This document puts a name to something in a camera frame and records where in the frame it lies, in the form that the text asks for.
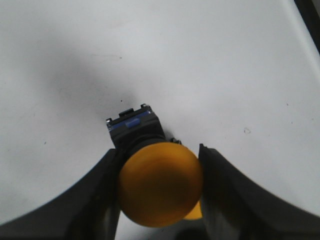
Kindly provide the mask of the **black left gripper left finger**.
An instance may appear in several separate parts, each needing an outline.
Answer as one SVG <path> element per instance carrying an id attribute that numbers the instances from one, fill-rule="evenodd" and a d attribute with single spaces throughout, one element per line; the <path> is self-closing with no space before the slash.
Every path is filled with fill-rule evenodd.
<path id="1" fill-rule="evenodd" d="M 77 183 L 48 203 L 0 226 L 2 240 L 113 240 L 123 155 L 110 149 Z"/>

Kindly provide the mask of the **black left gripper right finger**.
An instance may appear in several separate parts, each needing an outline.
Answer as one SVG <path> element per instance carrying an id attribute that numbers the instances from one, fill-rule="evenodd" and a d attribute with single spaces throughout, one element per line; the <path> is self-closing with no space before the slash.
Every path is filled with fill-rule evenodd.
<path id="1" fill-rule="evenodd" d="M 200 200 L 211 240 L 318 240 L 320 218 L 277 197 L 240 172 L 216 149 L 199 146 Z"/>

